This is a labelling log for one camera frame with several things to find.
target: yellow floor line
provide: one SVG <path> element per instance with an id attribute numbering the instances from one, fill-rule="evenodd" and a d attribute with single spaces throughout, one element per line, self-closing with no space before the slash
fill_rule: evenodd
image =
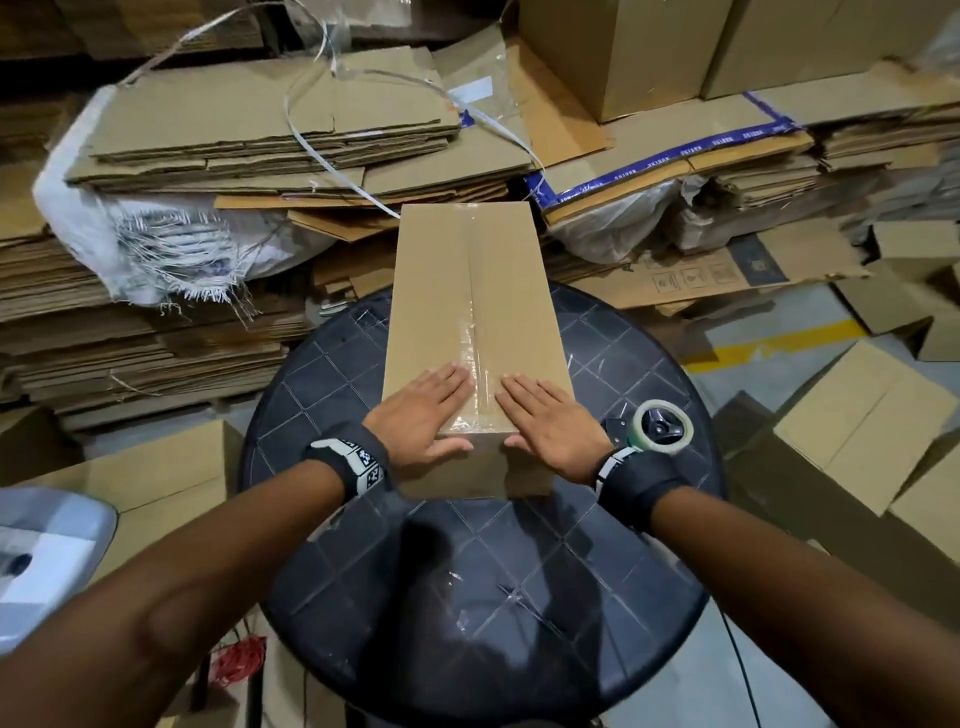
<path id="1" fill-rule="evenodd" d="M 779 353 L 801 352 L 804 349 L 815 349 L 825 344 L 835 344 L 838 341 L 858 339 L 867 335 L 855 319 L 847 319 L 838 321 L 836 324 L 759 339 L 749 344 L 738 344 L 715 349 L 712 352 L 693 354 L 681 363 L 688 374 L 698 375 L 717 369 L 738 367 L 758 359 L 769 359 Z"/>

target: black round table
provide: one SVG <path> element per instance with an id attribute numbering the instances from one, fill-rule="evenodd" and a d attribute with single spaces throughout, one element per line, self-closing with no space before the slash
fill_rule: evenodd
<path id="1" fill-rule="evenodd" d="M 577 400 L 598 419 L 678 404 L 696 427 L 680 470 L 723 496 L 709 416 L 683 370 L 615 309 L 563 285 L 551 295 Z M 391 299 L 363 299 L 291 353 L 253 416 L 241 490 L 380 402 Z M 706 602 L 662 547 L 558 478 L 552 497 L 516 501 L 377 489 L 300 547 L 263 608 L 310 672 L 366 713 L 500 726 L 599 716 L 663 666 Z"/>

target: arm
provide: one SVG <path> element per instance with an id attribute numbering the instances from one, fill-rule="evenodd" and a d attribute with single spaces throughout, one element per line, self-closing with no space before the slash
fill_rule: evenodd
<path id="1" fill-rule="evenodd" d="M 434 442 L 471 390 L 468 372 L 447 365 L 364 425 L 391 465 L 435 463 L 471 447 Z M 304 460 L 150 546 L 0 660 L 0 725 L 156 725 L 205 653 L 349 495 L 333 469 Z"/>
<path id="2" fill-rule="evenodd" d="M 534 453 L 571 482 L 592 485 L 612 445 L 587 410 L 550 382 L 505 377 L 503 385 L 497 400 L 520 431 L 507 445 Z M 839 560 L 728 503 L 642 480 L 642 471 L 635 482 L 612 479 L 600 504 L 628 526 L 649 528 L 682 558 L 839 724 L 960 725 L 956 635 Z"/>

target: blue tape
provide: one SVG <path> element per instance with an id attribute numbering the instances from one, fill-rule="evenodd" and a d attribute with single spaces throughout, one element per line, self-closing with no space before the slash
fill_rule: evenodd
<path id="1" fill-rule="evenodd" d="M 527 175 L 527 177 L 524 178 L 527 184 L 527 189 L 530 190 L 531 195 L 537 202 L 537 205 L 540 207 L 540 209 L 546 210 L 558 205 L 565 205 L 566 203 L 572 202 L 580 197 L 585 197 L 595 190 L 602 189 L 603 187 L 609 187 L 611 184 L 616 182 L 628 180 L 630 177 L 635 177 L 636 175 L 648 172 L 655 167 L 663 166 L 664 164 L 677 161 L 678 159 L 692 157 L 693 155 L 701 154 L 702 152 L 708 152 L 711 149 L 716 149 L 717 147 L 744 144 L 748 141 L 755 141 L 767 136 L 776 136 L 777 134 L 782 133 L 795 132 L 803 128 L 796 124 L 788 116 L 779 114 L 771 109 L 769 106 L 756 98 L 752 93 L 745 93 L 744 96 L 749 101 L 754 103 L 758 109 L 763 111 L 774 120 L 767 124 L 760 124 L 755 127 L 747 127 L 746 129 L 737 129 L 732 132 L 715 134 L 714 136 L 708 136 L 703 139 L 691 141 L 688 144 L 674 147 L 673 149 L 667 149 L 663 152 L 660 152 L 658 155 L 641 159 L 633 164 L 628 164 L 625 167 L 615 169 L 603 177 L 598 177 L 590 182 L 578 184 L 576 187 L 568 189 L 566 192 L 561 192 L 560 194 L 554 192 L 547 180 L 543 177 L 543 172 L 539 170 Z"/>

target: red wire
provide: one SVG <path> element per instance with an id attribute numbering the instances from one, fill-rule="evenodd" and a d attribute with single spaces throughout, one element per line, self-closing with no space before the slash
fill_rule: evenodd
<path id="1" fill-rule="evenodd" d="M 213 682 L 221 688 L 246 680 L 257 672 L 267 656 L 267 639 L 249 635 L 224 647 L 213 662 Z"/>

